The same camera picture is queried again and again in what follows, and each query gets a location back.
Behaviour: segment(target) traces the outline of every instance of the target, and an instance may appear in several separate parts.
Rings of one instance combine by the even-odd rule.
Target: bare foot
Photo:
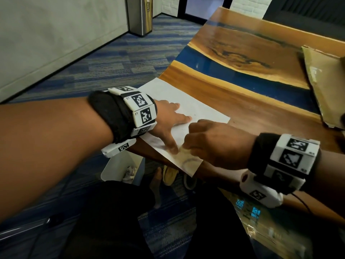
[[[154,206],[155,209],[158,209],[161,205],[160,195],[159,195],[159,186],[162,180],[162,169],[160,167],[157,168],[155,175],[150,183],[150,189],[153,191],[155,195],[156,204]]]

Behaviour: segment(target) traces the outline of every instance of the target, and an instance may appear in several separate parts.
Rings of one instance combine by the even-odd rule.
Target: trash bin
[[[102,171],[101,179],[103,181],[122,181],[128,166],[137,168],[132,184],[140,185],[145,173],[145,158],[127,151],[122,151],[109,159]]]
[[[152,32],[153,0],[127,0],[129,32],[144,37]]]

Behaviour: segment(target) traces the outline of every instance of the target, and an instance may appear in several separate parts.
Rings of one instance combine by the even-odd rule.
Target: wooden table
[[[326,128],[310,90],[301,46],[345,56],[345,42],[218,8],[160,78],[231,117],[229,124],[258,135],[288,133],[341,152],[343,135]],[[141,139],[130,151],[173,166]],[[225,189],[239,187],[241,172],[203,162],[196,175]],[[321,218],[345,220],[303,192]],[[293,196],[284,205],[306,211]]]

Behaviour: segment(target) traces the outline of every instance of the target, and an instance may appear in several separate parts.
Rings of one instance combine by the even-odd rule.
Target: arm
[[[227,124],[199,120],[190,124],[183,147],[214,166],[239,170],[247,168],[255,139]],[[305,192],[345,218],[345,155],[322,151]]]
[[[151,133],[177,150],[171,128],[191,120],[179,104],[156,101]],[[68,98],[0,105],[0,221],[18,212],[72,172],[113,134],[87,99]]]

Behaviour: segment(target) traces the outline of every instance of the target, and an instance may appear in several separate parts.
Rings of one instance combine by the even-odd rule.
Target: black pants
[[[67,239],[61,258],[153,258],[137,217],[155,204],[148,187],[102,183]],[[197,228],[185,258],[256,258],[233,205],[207,184],[196,191]]]

